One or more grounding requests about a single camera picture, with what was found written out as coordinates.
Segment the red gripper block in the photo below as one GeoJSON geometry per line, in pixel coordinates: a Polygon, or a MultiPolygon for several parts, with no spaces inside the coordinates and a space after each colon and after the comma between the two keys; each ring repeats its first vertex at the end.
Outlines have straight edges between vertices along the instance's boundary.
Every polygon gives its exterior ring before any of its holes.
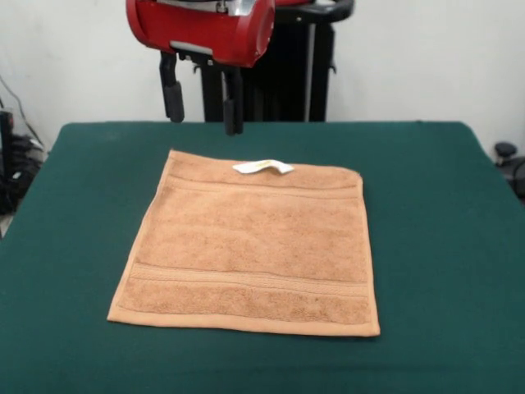
{"type": "MultiPolygon", "coordinates": [[[[133,35],[161,52],[159,73],[167,118],[183,122],[175,52],[208,55],[227,66],[252,67],[266,52],[275,18],[273,1],[127,1],[133,35]]],[[[243,133],[243,80],[238,67],[222,77],[223,121],[229,136],[243,133]]]]}

